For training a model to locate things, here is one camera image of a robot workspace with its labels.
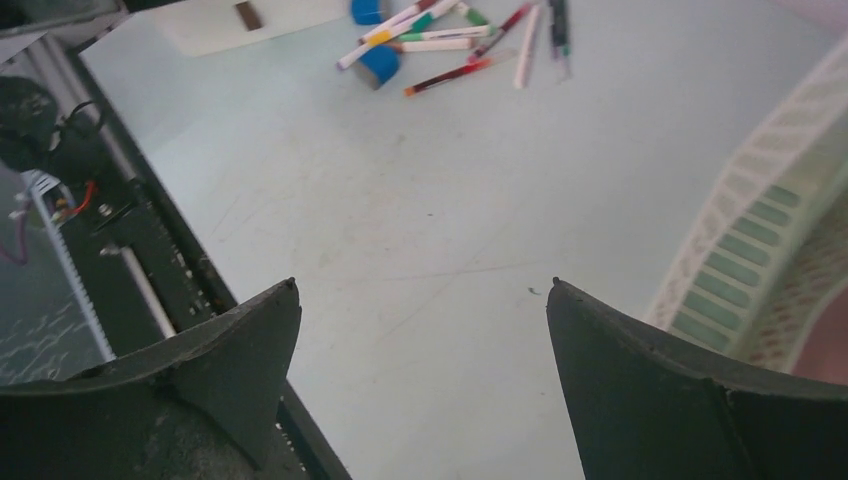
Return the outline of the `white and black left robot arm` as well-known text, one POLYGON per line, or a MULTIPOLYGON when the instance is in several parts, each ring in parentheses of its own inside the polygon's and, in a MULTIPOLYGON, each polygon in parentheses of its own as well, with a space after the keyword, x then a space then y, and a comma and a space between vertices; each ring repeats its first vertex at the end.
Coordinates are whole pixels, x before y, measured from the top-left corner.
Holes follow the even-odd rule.
POLYGON ((70 187, 102 180, 113 166, 101 137, 106 121, 95 100, 63 116, 42 85, 27 77, 1 78, 1 162, 10 170, 38 170, 70 187))

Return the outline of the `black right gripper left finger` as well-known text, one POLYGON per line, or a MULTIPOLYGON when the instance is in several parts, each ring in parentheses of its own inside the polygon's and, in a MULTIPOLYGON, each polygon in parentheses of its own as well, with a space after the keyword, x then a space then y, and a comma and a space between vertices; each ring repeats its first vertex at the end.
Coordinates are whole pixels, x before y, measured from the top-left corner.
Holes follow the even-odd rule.
POLYGON ((64 381, 1 391, 5 479, 298 479, 277 426, 301 322, 284 280, 64 381))

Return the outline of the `white drawer cabinet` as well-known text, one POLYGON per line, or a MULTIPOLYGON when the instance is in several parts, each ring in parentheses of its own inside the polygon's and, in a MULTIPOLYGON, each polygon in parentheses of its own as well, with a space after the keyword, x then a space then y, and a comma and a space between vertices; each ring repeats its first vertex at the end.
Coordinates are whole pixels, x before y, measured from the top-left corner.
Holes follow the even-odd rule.
POLYGON ((184 55, 200 57, 345 17, 340 0, 179 1, 149 12, 160 32, 184 55))

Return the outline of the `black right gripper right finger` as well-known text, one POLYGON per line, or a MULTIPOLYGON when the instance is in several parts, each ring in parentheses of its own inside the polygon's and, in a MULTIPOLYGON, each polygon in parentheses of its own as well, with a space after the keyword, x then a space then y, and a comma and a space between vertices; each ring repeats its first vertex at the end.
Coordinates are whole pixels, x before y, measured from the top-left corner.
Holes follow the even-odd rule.
POLYGON ((752 366, 563 281, 547 300, 588 479, 843 479, 847 389, 752 366))

